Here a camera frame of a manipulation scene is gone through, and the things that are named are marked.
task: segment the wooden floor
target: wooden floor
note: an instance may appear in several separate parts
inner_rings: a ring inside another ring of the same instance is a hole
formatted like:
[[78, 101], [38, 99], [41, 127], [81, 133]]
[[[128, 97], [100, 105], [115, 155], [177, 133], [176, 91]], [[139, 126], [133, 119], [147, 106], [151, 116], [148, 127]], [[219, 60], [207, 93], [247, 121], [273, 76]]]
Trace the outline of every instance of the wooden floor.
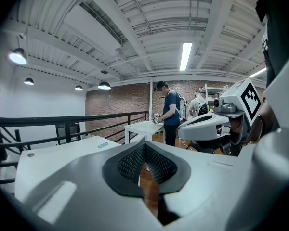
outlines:
[[[153, 135], [152, 141], [163, 142], [163, 137], [162, 135]], [[176, 139], [176, 142], [175, 142], [176, 147], [185, 149], [186, 148], [185, 144], [186, 142], [183, 143], [179, 141], [178, 139]], [[197, 151], [194, 148], [191, 148], [191, 150], [197, 153]], [[220, 150], [216, 150], [215, 154], [222, 155], [222, 152]], [[158, 216], [158, 184], [154, 180], [150, 172], [146, 170], [146, 166], [144, 166], [140, 172], [140, 187], [144, 191], [145, 205], [149, 208], [152, 214], [155, 217], [157, 217]]]

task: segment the table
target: table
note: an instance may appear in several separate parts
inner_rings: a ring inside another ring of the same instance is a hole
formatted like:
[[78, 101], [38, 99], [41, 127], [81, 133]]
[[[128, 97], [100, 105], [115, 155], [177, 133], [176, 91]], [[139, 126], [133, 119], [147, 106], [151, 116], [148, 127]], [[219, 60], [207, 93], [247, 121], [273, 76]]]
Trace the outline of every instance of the table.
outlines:
[[[98, 148], [98, 145], [105, 142], [108, 143], [107, 146]], [[72, 143], [23, 151], [16, 172], [15, 197], [20, 202], [24, 201], [35, 186], [74, 159], [119, 145], [121, 144], [94, 136]]]
[[[144, 134], [145, 141], [152, 141], [152, 135], [164, 129], [164, 123], [154, 124], [152, 121], [142, 121], [124, 126], [125, 143], [130, 143], [129, 132]], [[165, 131], [163, 131], [163, 143], [165, 143]]]

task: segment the ceiling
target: ceiling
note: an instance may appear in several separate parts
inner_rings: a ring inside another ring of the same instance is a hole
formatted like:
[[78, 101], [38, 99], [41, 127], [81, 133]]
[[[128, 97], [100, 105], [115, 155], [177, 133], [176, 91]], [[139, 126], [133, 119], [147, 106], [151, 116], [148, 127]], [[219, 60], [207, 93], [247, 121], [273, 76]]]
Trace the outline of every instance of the ceiling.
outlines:
[[[75, 6], [121, 47], [101, 52], [87, 35], [71, 30], [65, 18]], [[18, 0], [1, 31], [11, 49], [28, 54], [28, 64], [19, 69], [84, 83], [89, 90], [101, 81], [118, 86], [150, 78], [236, 82], [264, 68], [265, 21], [254, 7], [228, 0]], [[183, 42], [193, 47], [186, 71], [179, 72]], [[265, 87], [266, 73], [254, 83]]]

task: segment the camera lens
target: camera lens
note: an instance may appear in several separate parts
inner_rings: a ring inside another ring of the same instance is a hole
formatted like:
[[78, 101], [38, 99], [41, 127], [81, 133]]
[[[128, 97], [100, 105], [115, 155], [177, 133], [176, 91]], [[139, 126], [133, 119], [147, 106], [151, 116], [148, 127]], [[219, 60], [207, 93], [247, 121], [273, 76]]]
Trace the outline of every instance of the camera lens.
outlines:
[[220, 105], [220, 102], [218, 100], [214, 100], [214, 106], [218, 107]]

